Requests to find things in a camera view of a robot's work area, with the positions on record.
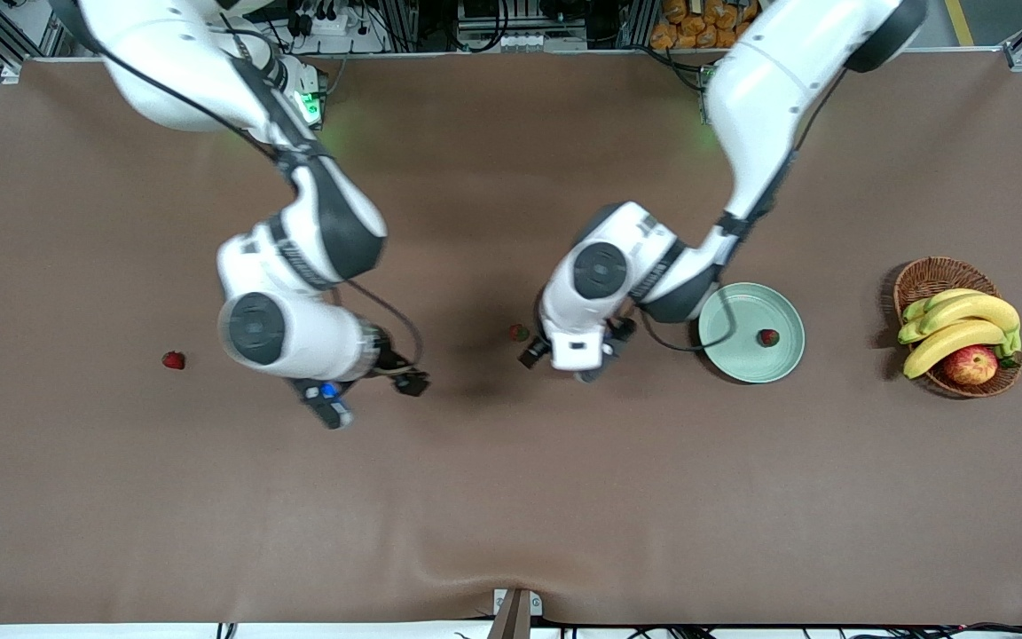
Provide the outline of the orange bread rolls pile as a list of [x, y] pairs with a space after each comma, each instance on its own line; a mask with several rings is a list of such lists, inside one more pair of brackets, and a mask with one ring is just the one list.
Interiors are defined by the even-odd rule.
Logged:
[[762, 13], [761, 0], [660, 0], [653, 50], [729, 49]]

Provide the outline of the brown table cover mat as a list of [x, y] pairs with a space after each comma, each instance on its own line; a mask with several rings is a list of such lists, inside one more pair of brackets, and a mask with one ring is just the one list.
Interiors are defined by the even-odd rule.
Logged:
[[508, 336], [599, 207], [690, 242], [717, 221], [727, 164], [669, 69], [356, 59], [323, 138], [387, 219], [362, 284], [431, 376], [361, 382], [341, 431], [218, 341], [216, 248], [292, 197], [271, 164], [135, 113], [98, 62], [0, 86], [0, 623], [467, 618], [523, 587], [565, 623], [1022, 626], [1022, 367], [942, 397], [903, 374], [892, 308], [905, 264], [963, 260], [1022, 357], [1001, 53], [839, 85], [727, 270], [806, 323], [766, 385], [645, 335], [583, 384]]

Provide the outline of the pale green round plate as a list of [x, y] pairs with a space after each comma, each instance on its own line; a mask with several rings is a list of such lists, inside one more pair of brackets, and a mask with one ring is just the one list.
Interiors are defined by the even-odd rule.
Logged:
[[[794, 371], [806, 352], [806, 328], [794, 304], [762, 284], [723, 286], [706, 300], [696, 324], [707, 359], [738, 381], [778, 381]], [[772, 348], [756, 340], [766, 328], [782, 335]]]

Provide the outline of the white power strip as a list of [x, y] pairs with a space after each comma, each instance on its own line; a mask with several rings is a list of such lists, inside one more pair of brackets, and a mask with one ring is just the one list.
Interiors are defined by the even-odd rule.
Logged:
[[273, 24], [295, 54], [393, 52], [381, 12], [364, 0], [287, 0], [287, 17]]

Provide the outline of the brown wicker basket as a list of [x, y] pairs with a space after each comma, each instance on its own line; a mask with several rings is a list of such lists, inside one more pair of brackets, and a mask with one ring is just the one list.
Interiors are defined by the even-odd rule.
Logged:
[[[892, 308], [898, 322], [905, 325], [905, 309], [910, 304], [942, 294], [953, 288], [969, 288], [979, 294], [1002, 298], [992, 280], [977, 267], [963, 260], [950, 257], [920, 258], [905, 264], [893, 280]], [[1019, 355], [998, 361], [1001, 361], [998, 372], [982, 384], [965, 385], [955, 382], [953, 377], [942, 372], [940, 365], [919, 377], [919, 383], [942, 397], [960, 399], [994, 397], [1017, 383], [1019, 368], [1022, 367], [1022, 357]]]

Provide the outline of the red yellow apple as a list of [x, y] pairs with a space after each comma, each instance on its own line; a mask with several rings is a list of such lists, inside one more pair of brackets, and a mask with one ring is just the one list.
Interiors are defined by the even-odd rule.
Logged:
[[942, 360], [941, 371], [956, 384], [979, 387], [994, 379], [998, 371], [998, 359], [990, 345], [969, 345], [949, 353]]

